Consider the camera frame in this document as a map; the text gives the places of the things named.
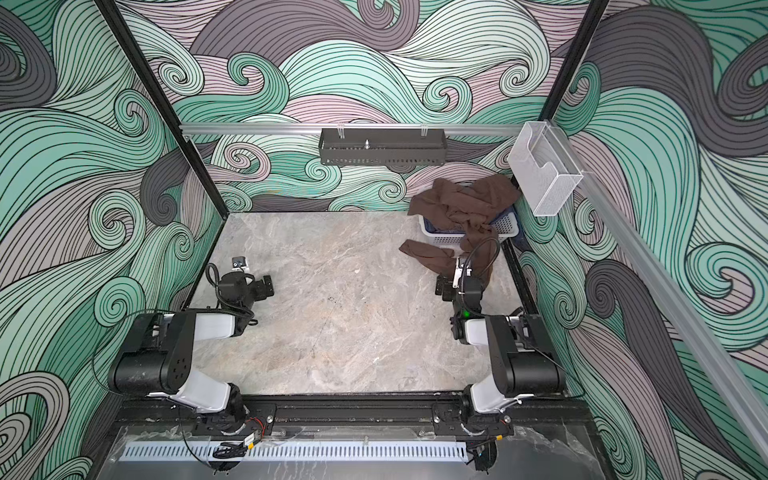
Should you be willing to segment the brown corduroy trousers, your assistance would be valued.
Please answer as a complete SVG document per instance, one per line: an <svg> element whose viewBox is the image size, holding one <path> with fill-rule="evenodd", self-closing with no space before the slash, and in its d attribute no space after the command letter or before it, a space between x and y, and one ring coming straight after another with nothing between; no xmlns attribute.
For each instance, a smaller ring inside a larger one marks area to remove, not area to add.
<svg viewBox="0 0 768 480"><path fill-rule="evenodd" d="M411 200L407 214L421 215L440 230L462 227L468 233L469 225L487 225L521 195L513 181L501 174L481 178L469 186L439 178L430 189ZM484 283L490 281L500 251L498 241L498 234L492 229L485 234L468 233L461 242L460 248L472 255L472 274Z"/></svg>

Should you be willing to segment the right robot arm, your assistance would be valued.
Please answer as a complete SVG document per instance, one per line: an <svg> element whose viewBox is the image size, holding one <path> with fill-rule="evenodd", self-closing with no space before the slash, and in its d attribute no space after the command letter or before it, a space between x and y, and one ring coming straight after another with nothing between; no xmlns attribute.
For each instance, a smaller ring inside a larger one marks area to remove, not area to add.
<svg viewBox="0 0 768 480"><path fill-rule="evenodd" d="M530 399L550 399L566 390L566 370L555 359L548 334L538 326L541 318L520 308L508 315L482 311L488 265L479 264L479 252L493 249L494 262L501 251L496 238L486 238L468 254L456 259L452 277L438 277L436 293L450 301L453 338L463 345L488 349L490 374L465 388L469 415L500 414Z"/></svg>

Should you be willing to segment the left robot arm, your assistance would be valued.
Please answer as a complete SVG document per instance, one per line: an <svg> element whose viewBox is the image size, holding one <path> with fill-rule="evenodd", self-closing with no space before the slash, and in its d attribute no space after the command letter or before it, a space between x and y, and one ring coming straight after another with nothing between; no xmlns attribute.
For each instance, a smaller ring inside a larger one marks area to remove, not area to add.
<svg viewBox="0 0 768 480"><path fill-rule="evenodd" d="M269 275L256 277L243 257L225 274L210 263L205 277L213 287L213 308L132 314L130 329L107 374L117 395L163 398L199 415L245 416L237 386L213 379L193 366L197 343L236 338L258 320L253 305L275 295Z"/></svg>

